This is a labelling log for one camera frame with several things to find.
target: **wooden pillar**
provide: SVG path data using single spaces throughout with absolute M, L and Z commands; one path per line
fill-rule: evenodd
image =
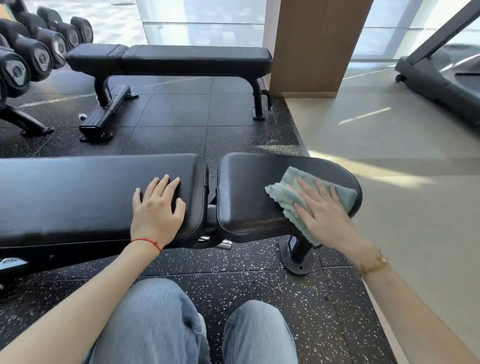
M 267 0 L 273 95 L 336 97 L 373 0 Z

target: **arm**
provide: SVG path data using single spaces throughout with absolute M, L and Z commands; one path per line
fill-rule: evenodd
M 410 364 L 479 364 L 460 339 L 428 308 L 386 262 L 378 264 L 378 248 L 356 231 L 332 187 L 330 194 L 317 180 L 315 191 L 303 180 L 297 191 L 310 212 L 300 205 L 298 214 L 314 236 L 343 253 L 353 265 L 372 271 L 363 278 L 380 306 Z
M 171 201 L 180 180 L 168 184 L 168 176 L 155 178 L 143 202 L 140 189 L 133 196 L 131 238 L 149 239 L 160 248 L 177 234 L 185 215 L 185 203 Z M 60 302 L 0 352 L 0 363 L 81 363 L 107 323 L 115 307 L 140 273 L 159 255 L 148 241 L 135 241 L 104 270 Z

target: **gold bracelet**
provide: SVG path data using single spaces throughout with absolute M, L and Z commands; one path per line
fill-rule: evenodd
M 375 258 L 375 262 L 372 265 L 365 266 L 360 264 L 358 267 L 358 272 L 360 277 L 365 277 L 372 272 L 376 272 L 377 270 L 382 269 L 384 266 L 387 265 L 387 259 L 384 257 L 382 252 L 379 250 L 377 257 Z

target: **hand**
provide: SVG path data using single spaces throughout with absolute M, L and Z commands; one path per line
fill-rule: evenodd
M 360 247 L 371 245 L 358 234 L 334 186 L 330 188 L 330 195 L 319 178 L 315 180 L 318 191 L 300 177 L 298 183 L 302 191 L 295 191 L 303 198 L 312 213 L 300 204 L 295 204 L 295 210 L 318 241 L 341 251 L 350 259 L 350 252 L 357 252 Z
M 172 213 L 171 203 L 180 178 L 168 184 L 168 175 L 159 181 L 157 177 L 150 182 L 145 190 L 143 202 L 140 200 L 140 188 L 133 194 L 133 221 L 130 236 L 134 239 L 148 239 L 158 243 L 163 248 L 177 235 L 185 217 L 185 202 L 177 198 L 175 212 Z

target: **weight bench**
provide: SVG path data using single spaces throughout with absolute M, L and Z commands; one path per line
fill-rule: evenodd
M 272 55 L 266 48 L 81 44 L 66 60 L 74 71 L 95 77 L 99 106 L 80 126 L 81 140 L 90 143 L 112 138 L 108 130 L 112 114 L 125 99 L 138 97 L 126 85 L 110 91 L 108 78 L 114 75 L 241 77 L 253 88 L 253 118 L 265 119 L 262 95 L 267 96 L 268 109 L 272 109 L 268 90 L 262 90 L 258 83 L 272 69 Z
M 180 177 L 176 196 L 185 220 L 166 248 L 204 249 L 228 239 L 246 243 L 281 236 L 285 267 L 308 274 L 312 245 L 265 192 L 289 166 L 357 191 L 356 178 L 323 159 L 231 153 L 218 166 L 216 197 L 208 203 L 208 167 L 197 154 L 0 159 L 0 259 L 28 264 L 0 270 L 12 277 L 119 254 L 130 241 L 132 195 L 156 176 Z

